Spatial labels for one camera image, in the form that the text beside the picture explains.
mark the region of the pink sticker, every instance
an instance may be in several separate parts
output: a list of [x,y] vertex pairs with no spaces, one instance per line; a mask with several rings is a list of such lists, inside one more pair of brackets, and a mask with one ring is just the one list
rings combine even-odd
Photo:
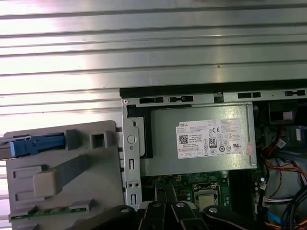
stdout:
[[246,148],[246,155],[251,156],[251,154],[253,153],[253,146],[253,143],[248,143],[248,146]]

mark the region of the power supply label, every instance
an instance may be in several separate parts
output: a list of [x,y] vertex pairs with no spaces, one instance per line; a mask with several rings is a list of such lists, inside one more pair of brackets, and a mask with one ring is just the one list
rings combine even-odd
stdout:
[[180,159],[243,153],[238,118],[180,122],[176,136]]

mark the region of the barcode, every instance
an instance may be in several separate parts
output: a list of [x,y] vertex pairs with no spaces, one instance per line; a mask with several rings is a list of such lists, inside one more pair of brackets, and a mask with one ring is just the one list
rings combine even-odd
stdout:
[[179,143],[180,144],[188,144],[189,136],[188,135],[179,135]]

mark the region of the corrugated metal surface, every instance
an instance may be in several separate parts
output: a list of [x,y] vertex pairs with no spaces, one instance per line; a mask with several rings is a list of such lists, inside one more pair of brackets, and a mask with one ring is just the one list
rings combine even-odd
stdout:
[[303,79],[307,0],[0,0],[0,136],[115,120],[119,87]]

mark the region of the blue latch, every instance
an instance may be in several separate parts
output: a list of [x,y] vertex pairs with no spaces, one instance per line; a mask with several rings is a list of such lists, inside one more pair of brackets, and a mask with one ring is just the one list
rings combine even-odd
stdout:
[[39,152],[65,147],[64,134],[26,136],[9,140],[12,157],[35,155]]

